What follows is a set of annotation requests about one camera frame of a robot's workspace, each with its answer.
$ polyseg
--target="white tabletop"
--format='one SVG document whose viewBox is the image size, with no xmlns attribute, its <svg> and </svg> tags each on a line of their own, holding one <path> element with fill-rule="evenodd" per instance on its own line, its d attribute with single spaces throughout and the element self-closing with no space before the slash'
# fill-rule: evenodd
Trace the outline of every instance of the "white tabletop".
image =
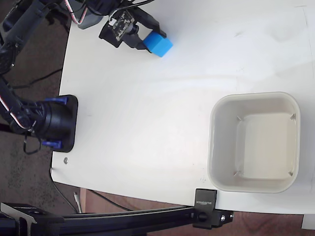
<svg viewBox="0 0 315 236">
<path fill-rule="evenodd" d="M 79 110 L 73 150 L 53 154 L 54 181 L 193 206 L 196 188 L 215 189 L 214 104 L 284 91 L 302 114 L 297 180 L 280 194 L 219 192 L 216 207 L 314 214 L 315 1 L 156 0 L 143 9 L 174 43 L 163 58 L 100 40 L 105 19 L 71 27 L 60 94 L 77 96 Z"/>
</svg>

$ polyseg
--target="square bowl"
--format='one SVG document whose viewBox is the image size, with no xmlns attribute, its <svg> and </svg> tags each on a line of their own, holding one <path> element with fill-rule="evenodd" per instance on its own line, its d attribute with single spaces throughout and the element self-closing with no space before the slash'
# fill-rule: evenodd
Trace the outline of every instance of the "square bowl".
<svg viewBox="0 0 315 236">
<path fill-rule="evenodd" d="M 223 191 L 280 193 L 295 181 L 300 108 L 284 92 L 229 95 L 211 112 L 208 175 Z"/>
</svg>

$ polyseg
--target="black mount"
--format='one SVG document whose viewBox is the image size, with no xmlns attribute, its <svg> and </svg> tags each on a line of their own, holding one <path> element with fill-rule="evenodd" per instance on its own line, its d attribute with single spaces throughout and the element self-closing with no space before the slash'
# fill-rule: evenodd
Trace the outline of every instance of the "black mount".
<svg viewBox="0 0 315 236">
<path fill-rule="evenodd" d="M 132 5 L 132 3 L 125 1 L 121 6 L 128 5 Z M 131 48 L 147 50 L 143 40 L 138 35 L 139 26 L 136 25 L 137 23 L 141 23 L 144 27 L 152 29 L 153 32 L 166 38 L 166 33 L 160 29 L 158 21 L 139 7 L 117 11 L 111 19 L 114 20 L 114 23 L 108 21 L 99 38 L 106 40 L 116 48 L 125 42 Z"/>
<path fill-rule="evenodd" d="M 197 189 L 195 206 L 112 214 L 57 216 L 26 204 L 1 203 L 1 236 L 134 236 L 193 224 L 212 229 L 233 221 L 233 212 L 216 210 L 216 190 Z"/>
</svg>

